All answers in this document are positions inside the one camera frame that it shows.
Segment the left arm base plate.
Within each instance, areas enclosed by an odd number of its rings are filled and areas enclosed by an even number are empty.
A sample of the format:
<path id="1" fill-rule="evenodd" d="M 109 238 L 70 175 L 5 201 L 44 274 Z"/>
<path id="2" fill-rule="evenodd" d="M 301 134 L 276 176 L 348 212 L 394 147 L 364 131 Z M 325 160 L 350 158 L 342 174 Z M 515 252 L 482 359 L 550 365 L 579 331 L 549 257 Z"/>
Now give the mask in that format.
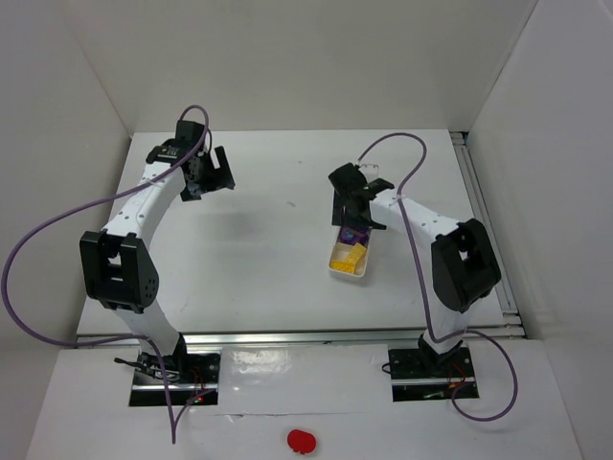
<path id="1" fill-rule="evenodd" d="M 192 405 L 217 405 L 220 362 L 220 353 L 208 353 L 187 355 L 182 370 L 167 366 L 171 404 L 181 406 L 197 397 Z M 164 406 L 166 396 L 157 359 L 139 354 L 134 362 L 127 365 L 134 369 L 128 405 Z"/>

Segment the purple lego brick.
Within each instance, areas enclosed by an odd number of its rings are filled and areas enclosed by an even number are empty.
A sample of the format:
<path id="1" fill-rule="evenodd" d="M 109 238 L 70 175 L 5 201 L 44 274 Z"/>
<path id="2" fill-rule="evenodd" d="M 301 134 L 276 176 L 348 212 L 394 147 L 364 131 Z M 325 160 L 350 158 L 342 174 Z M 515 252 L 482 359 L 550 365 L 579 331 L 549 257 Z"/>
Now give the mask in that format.
<path id="1" fill-rule="evenodd" d="M 361 244 L 361 245 L 363 245 L 365 247 L 368 246 L 369 240 L 370 240 L 370 232 L 369 231 L 364 232 L 364 233 L 358 232 L 355 235 L 355 243 L 359 243 L 359 244 Z"/>

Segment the white divided plastic container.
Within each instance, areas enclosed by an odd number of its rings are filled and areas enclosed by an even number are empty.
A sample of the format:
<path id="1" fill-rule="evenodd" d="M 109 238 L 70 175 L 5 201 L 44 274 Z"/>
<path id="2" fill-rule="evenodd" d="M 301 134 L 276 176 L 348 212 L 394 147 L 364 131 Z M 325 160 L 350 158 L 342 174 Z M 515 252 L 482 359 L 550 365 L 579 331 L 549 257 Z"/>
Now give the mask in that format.
<path id="1" fill-rule="evenodd" d="M 369 229 L 340 226 L 334 233 L 328 269 L 332 276 L 358 282 L 366 274 L 371 239 Z"/>

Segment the round purple flower lego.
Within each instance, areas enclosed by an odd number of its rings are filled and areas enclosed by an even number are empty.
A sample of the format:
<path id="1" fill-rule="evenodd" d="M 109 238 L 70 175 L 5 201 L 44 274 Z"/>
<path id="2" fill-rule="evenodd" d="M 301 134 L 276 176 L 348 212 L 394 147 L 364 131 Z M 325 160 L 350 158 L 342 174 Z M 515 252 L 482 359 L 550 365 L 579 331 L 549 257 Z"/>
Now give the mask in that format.
<path id="1" fill-rule="evenodd" d="M 354 229 L 341 227 L 337 236 L 337 241 L 343 244 L 353 245 L 359 241 L 359 235 Z"/>

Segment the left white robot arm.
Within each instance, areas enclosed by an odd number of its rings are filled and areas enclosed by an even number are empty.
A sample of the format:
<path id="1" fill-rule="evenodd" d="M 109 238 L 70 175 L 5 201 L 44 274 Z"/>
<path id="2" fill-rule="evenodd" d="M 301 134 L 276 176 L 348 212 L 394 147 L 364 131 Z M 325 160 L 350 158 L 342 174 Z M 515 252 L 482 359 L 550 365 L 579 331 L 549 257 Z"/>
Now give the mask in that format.
<path id="1" fill-rule="evenodd" d="M 88 297 L 127 325 L 143 353 L 174 362 L 186 355 L 187 347 L 159 305 L 161 282 L 148 250 L 176 199 L 195 201 L 235 188 L 224 148 L 206 147 L 208 133 L 200 123 L 178 121 L 173 137 L 146 157 L 136 192 L 102 230 L 86 232 L 79 241 Z"/>

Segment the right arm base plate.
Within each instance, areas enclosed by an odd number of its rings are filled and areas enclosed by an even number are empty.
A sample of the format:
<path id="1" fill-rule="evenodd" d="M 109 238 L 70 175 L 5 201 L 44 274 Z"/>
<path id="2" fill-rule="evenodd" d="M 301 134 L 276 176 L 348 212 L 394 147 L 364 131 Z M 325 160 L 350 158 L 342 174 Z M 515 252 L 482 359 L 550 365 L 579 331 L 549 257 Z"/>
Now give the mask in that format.
<path id="1" fill-rule="evenodd" d="M 395 403 L 450 400 L 455 390 L 458 400 L 479 398 L 472 358 L 466 346 L 436 368 L 427 368 L 421 362 L 418 349 L 390 349 L 388 361 L 381 370 L 391 378 Z"/>

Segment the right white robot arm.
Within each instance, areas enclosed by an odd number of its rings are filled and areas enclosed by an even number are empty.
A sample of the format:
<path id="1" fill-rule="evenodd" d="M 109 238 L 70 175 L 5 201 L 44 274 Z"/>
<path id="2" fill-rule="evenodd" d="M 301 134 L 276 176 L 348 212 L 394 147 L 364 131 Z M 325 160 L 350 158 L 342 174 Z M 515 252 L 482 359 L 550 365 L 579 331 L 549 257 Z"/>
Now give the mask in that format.
<path id="1" fill-rule="evenodd" d="M 461 347 L 476 306 L 501 280 L 484 224 L 443 216 L 412 200 L 383 178 L 368 179 L 347 163 L 329 174 L 332 223 L 368 233 L 395 230 L 409 239 L 424 300 L 424 358 L 444 362 Z"/>

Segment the light yellow lego brick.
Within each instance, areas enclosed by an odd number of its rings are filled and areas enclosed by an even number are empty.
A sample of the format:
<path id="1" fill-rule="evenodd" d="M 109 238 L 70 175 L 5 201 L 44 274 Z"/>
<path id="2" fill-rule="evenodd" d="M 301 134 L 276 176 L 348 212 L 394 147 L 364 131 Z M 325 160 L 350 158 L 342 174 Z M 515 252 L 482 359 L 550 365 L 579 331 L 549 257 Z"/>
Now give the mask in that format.
<path id="1" fill-rule="evenodd" d="M 346 256 L 344 261 L 353 261 L 358 264 L 361 261 L 361 259 L 365 256 L 366 253 L 367 253 L 367 247 L 359 243 L 356 243 L 355 245 L 352 246 L 349 254 Z"/>

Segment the dark yellow lego brick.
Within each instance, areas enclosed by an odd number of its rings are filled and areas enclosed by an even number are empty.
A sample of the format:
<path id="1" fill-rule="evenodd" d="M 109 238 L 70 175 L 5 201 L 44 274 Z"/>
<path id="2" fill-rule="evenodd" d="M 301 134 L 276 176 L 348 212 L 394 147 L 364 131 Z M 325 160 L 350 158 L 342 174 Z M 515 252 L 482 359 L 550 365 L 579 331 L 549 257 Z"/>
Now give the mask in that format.
<path id="1" fill-rule="evenodd" d="M 357 263 L 353 261 L 332 260 L 329 264 L 331 270 L 354 275 Z"/>

